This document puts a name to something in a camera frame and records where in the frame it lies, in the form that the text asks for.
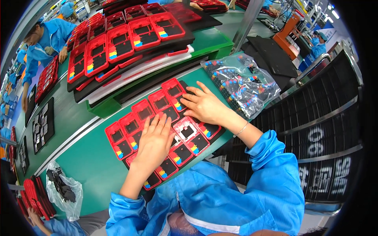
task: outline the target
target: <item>woman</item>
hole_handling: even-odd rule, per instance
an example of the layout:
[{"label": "woman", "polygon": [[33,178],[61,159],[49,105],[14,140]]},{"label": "woman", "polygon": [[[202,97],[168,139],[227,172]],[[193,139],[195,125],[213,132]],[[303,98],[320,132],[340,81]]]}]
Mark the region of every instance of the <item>woman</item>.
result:
[{"label": "woman", "polygon": [[281,236],[297,235],[304,216],[304,194],[298,163],[276,132],[262,133],[197,82],[180,101],[184,113],[202,122],[221,125],[246,145],[254,171],[244,194],[220,167],[199,162],[159,186],[150,202],[139,192],[168,154],[174,134],[171,119],[147,119],[137,157],[131,163],[119,194],[112,193],[107,234],[146,236]]},{"label": "woman", "polygon": [[37,74],[38,61],[46,67],[51,60],[59,55],[59,62],[63,63],[67,58],[67,41],[71,37],[76,25],[62,19],[52,19],[42,23],[41,18],[27,33],[23,42],[29,47],[26,52],[26,71],[22,86],[22,109],[27,111],[28,89],[31,79]]}]

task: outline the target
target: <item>woman's right hand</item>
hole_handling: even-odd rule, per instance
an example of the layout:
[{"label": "woman's right hand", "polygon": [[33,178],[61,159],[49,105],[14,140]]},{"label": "woman's right hand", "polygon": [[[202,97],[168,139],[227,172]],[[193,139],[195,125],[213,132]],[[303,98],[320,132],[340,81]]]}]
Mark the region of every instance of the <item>woman's right hand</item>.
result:
[{"label": "woman's right hand", "polygon": [[186,87],[195,95],[186,93],[183,94],[185,99],[180,99],[189,108],[184,115],[192,116],[205,123],[225,126],[226,118],[234,111],[223,104],[203,83],[197,81],[197,84],[202,90]]}]

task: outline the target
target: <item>silver bangle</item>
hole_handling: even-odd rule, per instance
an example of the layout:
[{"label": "silver bangle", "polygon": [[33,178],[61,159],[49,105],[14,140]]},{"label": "silver bangle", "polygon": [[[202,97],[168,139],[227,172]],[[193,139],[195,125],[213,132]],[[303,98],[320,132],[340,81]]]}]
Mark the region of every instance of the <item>silver bangle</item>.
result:
[{"label": "silver bangle", "polygon": [[243,132],[243,130],[245,130],[245,128],[247,128],[247,125],[249,124],[249,122],[247,121],[247,124],[242,128],[242,130],[240,130],[240,132],[239,133],[237,133],[237,134],[234,134],[234,138],[236,138],[236,136],[238,136],[241,132]]}]

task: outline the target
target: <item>blue uniform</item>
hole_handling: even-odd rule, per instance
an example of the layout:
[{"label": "blue uniform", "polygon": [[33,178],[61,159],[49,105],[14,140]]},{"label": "blue uniform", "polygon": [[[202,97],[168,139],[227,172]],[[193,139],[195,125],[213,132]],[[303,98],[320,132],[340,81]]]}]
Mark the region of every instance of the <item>blue uniform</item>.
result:
[{"label": "blue uniform", "polygon": [[311,52],[308,55],[311,62],[314,62],[321,54],[326,53],[325,43],[319,43],[311,48]]},{"label": "blue uniform", "polygon": [[297,235],[304,216],[304,194],[294,154],[283,153],[285,145],[275,131],[267,131],[245,152],[253,163],[246,191],[220,167],[199,162],[191,169],[156,188],[145,206],[137,200],[112,193],[109,236],[166,236],[167,218],[181,209],[186,220],[204,235],[230,232],[241,236],[261,229]]},{"label": "blue uniform", "polygon": [[[62,19],[52,19],[44,23],[43,27],[48,30],[51,47],[59,53],[64,46],[67,46],[66,42],[71,37],[72,30],[76,25]],[[37,74],[38,61],[41,62],[43,67],[46,67],[53,58],[45,52],[45,48],[39,43],[29,46],[26,53],[26,72],[22,85],[25,82],[31,84],[31,78]]]},{"label": "blue uniform", "polygon": [[[52,232],[51,236],[87,236],[76,221],[71,223],[67,219],[50,219],[44,220],[43,225]],[[33,230],[38,236],[46,236],[38,226],[34,226]]]},{"label": "blue uniform", "polygon": [[60,7],[60,12],[64,18],[68,18],[73,14],[73,3],[65,3]]}]

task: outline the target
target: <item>metal pole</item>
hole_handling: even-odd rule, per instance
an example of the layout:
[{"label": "metal pole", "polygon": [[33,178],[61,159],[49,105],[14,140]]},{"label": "metal pole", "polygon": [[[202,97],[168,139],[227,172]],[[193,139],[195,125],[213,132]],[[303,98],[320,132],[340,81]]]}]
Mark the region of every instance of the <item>metal pole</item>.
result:
[{"label": "metal pole", "polygon": [[240,23],[240,27],[236,31],[235,37],[233,39],[234,47],[232,48],[231,54],[240,51],[245,38],[247,37],[254,21],[257,19],[260,13],[263,3],[263,0],[251,0],[249,2],[243,20]]},{"label": "metal pole", "polygon": [[17,142],[15,142],[13,140],[6,139],[3,136],[0,137],[0,141],[5,142],[6,144],[9,144],[9,145],[12,145],[12,146],[17,146]]}]

